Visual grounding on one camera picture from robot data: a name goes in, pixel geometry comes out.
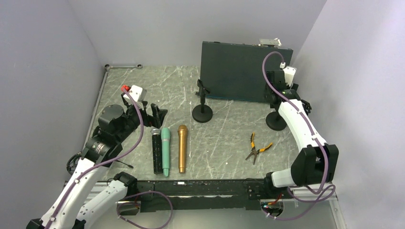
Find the mint green toy microphone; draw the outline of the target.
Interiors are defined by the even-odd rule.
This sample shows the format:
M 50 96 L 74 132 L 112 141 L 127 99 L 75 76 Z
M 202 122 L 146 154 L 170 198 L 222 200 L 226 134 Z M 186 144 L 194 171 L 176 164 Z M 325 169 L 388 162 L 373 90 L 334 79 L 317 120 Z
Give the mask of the mint green toy microphone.
M 162 141 L 162 168 L 165 177 L 170 173 L 170 154 L 171 154 L 171 132 L 169 128 L 165 127 L 161 130 Z

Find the black silver-mesh microphone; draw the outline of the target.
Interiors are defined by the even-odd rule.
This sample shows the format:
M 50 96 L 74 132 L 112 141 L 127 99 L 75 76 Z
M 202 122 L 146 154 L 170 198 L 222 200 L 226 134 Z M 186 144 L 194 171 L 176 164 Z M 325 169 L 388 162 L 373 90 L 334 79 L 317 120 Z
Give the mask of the black silver-mesh microphone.
M 155 175 L 159 175 L 163 173 L 161 130 L 153 128 L 151 130 L 151 137 L 153 170 Z

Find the gold microphone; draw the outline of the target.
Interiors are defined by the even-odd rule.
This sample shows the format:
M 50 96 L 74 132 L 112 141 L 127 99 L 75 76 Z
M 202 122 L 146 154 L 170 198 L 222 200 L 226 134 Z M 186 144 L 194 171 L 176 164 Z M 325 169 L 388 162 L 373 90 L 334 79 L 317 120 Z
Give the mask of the gold microphone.
M 187 152 L 187 135 L 188 129 L 186 125 L 180 125 L 178 128 L 179 137 L 179 173 L 186 172 L 186 152 Z

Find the black stand with shock mount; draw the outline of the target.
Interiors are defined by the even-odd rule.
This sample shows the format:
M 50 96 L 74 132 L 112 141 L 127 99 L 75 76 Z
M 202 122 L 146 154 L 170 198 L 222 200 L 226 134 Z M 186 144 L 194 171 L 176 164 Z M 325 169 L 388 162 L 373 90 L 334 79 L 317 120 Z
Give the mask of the black stand with shock mount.
M 310 103 L 303 99 L 301 99 L 301 103 L 306 115 L 310 114 L 312 110 Z M 287 123 L 277 111 L 273 111 L 266 116 L 266 124 L 270 129 L 275 131 L 282 131 L 287 127 Z

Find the black round-base mic stand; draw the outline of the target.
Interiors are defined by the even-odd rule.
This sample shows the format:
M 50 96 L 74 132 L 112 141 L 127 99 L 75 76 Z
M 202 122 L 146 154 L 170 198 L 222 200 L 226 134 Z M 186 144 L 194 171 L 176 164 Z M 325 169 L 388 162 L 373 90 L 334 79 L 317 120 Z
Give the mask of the black round-base mic stand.
M 205 104 L 206 95 L 210 93 L 210 91 L 203 85 L 201 79 L 197 80 L 197 86 L 199 87 L 199 91 L 196 92 L 196 95 L 200 97 L 200 104 L 195 106 L 192 110 L 192 117 L 198 123 L 207 123 L 213 117 L 213 111 L 211 107 Z

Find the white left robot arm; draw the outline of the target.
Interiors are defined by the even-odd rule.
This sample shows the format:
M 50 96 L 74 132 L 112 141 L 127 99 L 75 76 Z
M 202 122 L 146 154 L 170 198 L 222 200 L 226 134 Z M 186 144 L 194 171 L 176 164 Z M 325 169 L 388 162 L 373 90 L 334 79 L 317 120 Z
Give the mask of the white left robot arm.
M 168 113 L 156 104 L 151 104 L 152 114 L 136 104 L 124 104 L 126 110 L 118 104 L 103 109 L 98 126 L 78 154 L 77 166 L 62 193 L 41 218 L 28 223 L 28 229 L 89 229 L 115 202 L 136 196 L 138 180 L 120 172 L 110 185 L 86 202 L 94 185 L 122 151 L 122 142 L 138 127 L 161 127 Z

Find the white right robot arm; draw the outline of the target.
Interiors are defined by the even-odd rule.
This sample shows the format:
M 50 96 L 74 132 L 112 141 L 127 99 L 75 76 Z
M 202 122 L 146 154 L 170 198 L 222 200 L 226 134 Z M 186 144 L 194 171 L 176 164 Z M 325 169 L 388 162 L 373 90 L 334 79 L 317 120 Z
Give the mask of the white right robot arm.
M 267 173 L 263 192 L 269 198 L 275 198 L 287 187 L 319 184 L 322 189 L 332 181 L 339 155 L 336 145 L 328 144 L 320 136 L 308 117 L 310 104 L 301 99 L 295 87 L 288 85 L 285 75 L 285 70 L 263 71 L 271 91 L 270 103 L 275 108 L 271 129 L 288 127 L 299 154 L 291 167 Z

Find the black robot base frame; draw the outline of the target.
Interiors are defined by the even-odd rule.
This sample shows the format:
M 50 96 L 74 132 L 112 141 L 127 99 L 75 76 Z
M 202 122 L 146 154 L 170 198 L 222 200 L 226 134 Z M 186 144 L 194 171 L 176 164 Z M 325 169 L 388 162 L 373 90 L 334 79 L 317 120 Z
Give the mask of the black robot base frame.
M 270 188 L 267 178 L 203 180 L 138 180 L 137 187 L 119 201 L 137 204 L 140 212 L 244 208 L 259 210 L 260 203 L 291 200 L 287 189 Z

